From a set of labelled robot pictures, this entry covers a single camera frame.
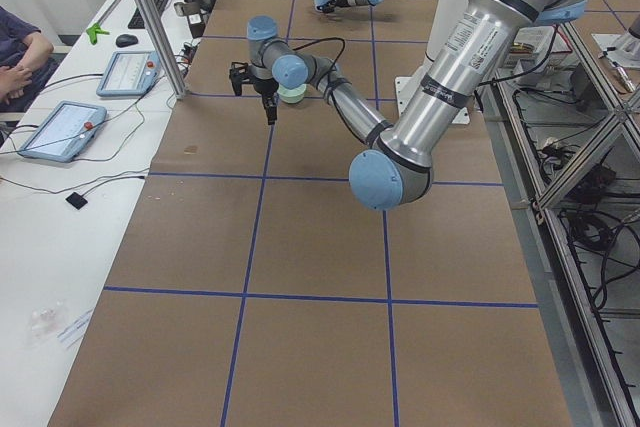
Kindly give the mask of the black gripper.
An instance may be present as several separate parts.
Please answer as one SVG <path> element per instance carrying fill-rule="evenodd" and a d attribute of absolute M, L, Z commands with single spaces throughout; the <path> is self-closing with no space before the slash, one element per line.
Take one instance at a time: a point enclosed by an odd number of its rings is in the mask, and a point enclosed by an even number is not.
<path fill-rule="evenodd" d="M 278 96 L 276 95 L 278 82 L 268 70 L 262 68 L 252 68 L 251 74 L 254 90 L 262 96 L 267 124 L 274 125 L 278 112 Z"/>
<path fill-rule="evenodd" d="M 349 7 L 348 0 L 321 0 L 321 12 L 333 13 L 338 8 Z"/>

